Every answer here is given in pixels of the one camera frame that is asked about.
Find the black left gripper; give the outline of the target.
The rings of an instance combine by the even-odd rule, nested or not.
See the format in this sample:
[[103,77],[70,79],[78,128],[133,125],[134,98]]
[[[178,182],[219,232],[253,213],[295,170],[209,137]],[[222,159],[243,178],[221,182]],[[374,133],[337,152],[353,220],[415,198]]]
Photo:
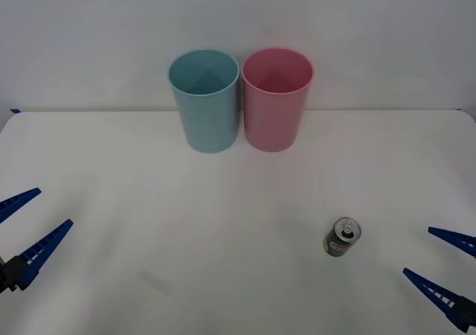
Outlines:
[[[33,188],[1,201],[0,223],[41,193],[39,188]],[[73,221],[68,219],[20,255],[6,263],[0,258],[0,293],[6,289],[27,289],[73,225]]]

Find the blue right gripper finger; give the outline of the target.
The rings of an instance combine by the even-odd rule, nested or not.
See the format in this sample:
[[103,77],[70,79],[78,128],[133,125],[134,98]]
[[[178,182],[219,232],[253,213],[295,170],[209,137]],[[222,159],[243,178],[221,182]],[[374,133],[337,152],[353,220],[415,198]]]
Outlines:
[[404,268],[402,272],[458,330],[466,334],[470,327],[475,326],[474,301],[453,293],[408,268]]
[[448,231],[445,229],[438,229],[435,227],[428,227],[428,233],[438,237],[441,240],[451,244],[452,246],[457,247],[468,255],[472,257],[476,256],[476,240],[475,237],[461,234],[458,232]]

